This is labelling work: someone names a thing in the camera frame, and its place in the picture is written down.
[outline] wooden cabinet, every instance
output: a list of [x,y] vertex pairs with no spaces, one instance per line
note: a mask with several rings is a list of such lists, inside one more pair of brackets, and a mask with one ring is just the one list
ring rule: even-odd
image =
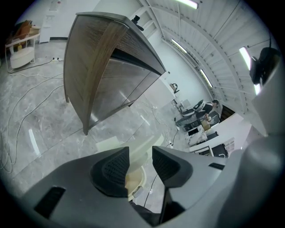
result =
[[78,13],[65,50],[64,89],[83,131],[131,105],[165,68],[126,17]]

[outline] white ceiling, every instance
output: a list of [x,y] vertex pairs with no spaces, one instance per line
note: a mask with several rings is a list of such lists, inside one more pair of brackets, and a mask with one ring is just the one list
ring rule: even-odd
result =
[[251,104],[254,85],[239,48],[247,47],[258,58],[269,46],[269,31],[246,3],[202,0],[195,10],[175,0],[139,2],[148,9],[152,26],[162,31],[162,39],[175,49],[171,39],[176,40],[198,62],[197,74],[202,77],[200,69],[206,73],[215,98],[240,114],[256,113]]

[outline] black cable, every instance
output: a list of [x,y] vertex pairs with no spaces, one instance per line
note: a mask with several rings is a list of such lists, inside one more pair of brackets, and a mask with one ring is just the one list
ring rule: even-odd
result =
[[152,182],[152,184],[151,184],[151,189],[152,189],[152,185],[153,185],[153,183],[155,182],[155,179],[156,179],[156,177],[158,176],[158,174],[155,176],[155,178],[154,178],[154,180],[153,180],[153,182]]
[[[51,61],[46,62],[46,63],[43,63],[43,64],[39,64],[39,65],[36,65],[36,66],[42,66],[42,65],[44,65],[44,64],[50,63]],[[20,70],[13,71],[13,72],[8,72],[8,73],[17,73],[17,72],[20,72],[20,71],[25,70],[25,69],[20,69]]]
[[178,133],[178,129],[177,129],[177,132],[174,135],[172,146],[174,145],[174,139],[175,139],[175,136],[177,135],[177,133]]

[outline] gray tile floor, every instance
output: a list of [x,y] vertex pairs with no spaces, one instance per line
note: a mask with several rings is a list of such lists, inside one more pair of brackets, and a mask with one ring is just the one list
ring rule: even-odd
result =
[[[52,57],[63,59],[65,45],[65,41],[51,41],[36,45],[35,65],[48,62]],[[32,185],[61,164],[96,153],[96,143],[102,140],[116,136],[119,141],[126,142],[142,136],[164,134],[167,130],[165,125],[160,125],[156,121],[152,109],[141,103],[148,103],[145,97],[141,96],[131,107],[99,123],[85,136],[82,123],[72,105],[65,102],[63,87],[59,87],[63,85],[61,79],[63,62],[53,61],[20,73],[26,76],[39,74],[44,77],[9,75],[5,63],[0,68],[0,131],[2,135],[0,154],[2,163],[7,163],[4,167],[6,171],[4,169],[0,171],[9,191],[17,197],[22,196]],[[40,104],[55,88],[57,89],[49,98]],[[18,102],[29,89],[31,90]],[[179,114],[178,111],[169,104],[154,110],[154,113],[161,123],[168,125],[169,138],[173,140],[176,133],[173,119]],[[173,147],[187,151],[188,146],[184,138],[183,132],[179,131]],[[7,151],[7,142],[10,156],[3,152]],[[140,205],[144,205],[156,176],[151,160],[144,167],[147,183],[143,193],[134,200]],[[160,212],[164,186],[159,177],[156,178],[152,189],[146,207],[153,212]]]

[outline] ceiling light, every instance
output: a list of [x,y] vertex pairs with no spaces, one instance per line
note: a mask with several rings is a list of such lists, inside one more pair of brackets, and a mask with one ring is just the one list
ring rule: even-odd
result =
[[250,55],[249,55],[247,49],[245,47],[242,47],[240,49],[240,53],[241,53],[242,57],[244,58],[244,61],[245,61],[246,65],[248,66],[248,69],[250,70],[251,59],[250,59]]
[[212,84],[210,83],[209,79],[207,78],[207,76],[205,75],[204,71],[201,69],[200,72],[202,73],[202,75],[205,77],[207,83],[209,84],[209,86],[212,88]]
[[178,2],[181,2],[181,3],[184,3],[194,9],[197,9],[198,8],[198,3],[194,2],[194,1],[191,1],[191,0],[176,0]]
[[182,51],[184,51],[185,53],[187,53],[187,51],[186,51],[179,43],[177,43],[175,40],[172,39],[172,42],[175,43],[178,47],[180,47],[180,49],[181,49]]
[[254,85],[254,89],[255,89],[255,94],[258,95],[261,90],[260,84]]

